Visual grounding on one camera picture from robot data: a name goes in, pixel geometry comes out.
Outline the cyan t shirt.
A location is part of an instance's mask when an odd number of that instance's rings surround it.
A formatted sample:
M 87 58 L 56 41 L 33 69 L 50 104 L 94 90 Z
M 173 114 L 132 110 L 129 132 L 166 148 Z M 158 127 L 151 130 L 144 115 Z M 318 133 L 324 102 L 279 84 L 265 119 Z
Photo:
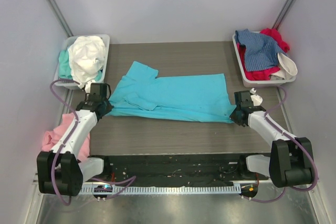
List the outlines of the cyan t shirt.
M 111 116 L 231 123 L 235 109 L 224 74 L 159 77 L 158 70 L 133 62 L 109 101 Z

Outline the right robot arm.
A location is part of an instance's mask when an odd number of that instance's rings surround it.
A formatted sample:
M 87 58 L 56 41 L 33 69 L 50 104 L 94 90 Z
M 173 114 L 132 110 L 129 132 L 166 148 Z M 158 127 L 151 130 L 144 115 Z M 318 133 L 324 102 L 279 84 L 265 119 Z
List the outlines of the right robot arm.
M 271 179 L 278 188 L 291 187 L 302 191 L 315 188 L 318 171 L 313 159 L 311 142 L 281 127 L 261 106 L 260 97 L 251 91 L 234 93 L 236 108 L 230 119 L 239 126 L 257 132 L 270 146 L 269 156 L 251 154 L 240 159 L 242 171 L 257 173 Z

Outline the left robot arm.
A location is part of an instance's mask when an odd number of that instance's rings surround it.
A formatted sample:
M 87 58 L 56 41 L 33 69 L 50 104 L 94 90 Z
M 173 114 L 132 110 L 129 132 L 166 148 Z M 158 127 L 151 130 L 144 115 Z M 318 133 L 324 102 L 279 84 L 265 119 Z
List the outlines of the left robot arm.
M 72 110 L 74 118 L 58 143 L 51 150 L 38 154 L 37 175 L 41 193 L 77 196 L 84 182 L 106 170 L 104 158 L 88 157 L 84 161 L 78 158 L 90 131 L 112 111 L 110 94 L 109 84 L 91 84 L 85 99 Z

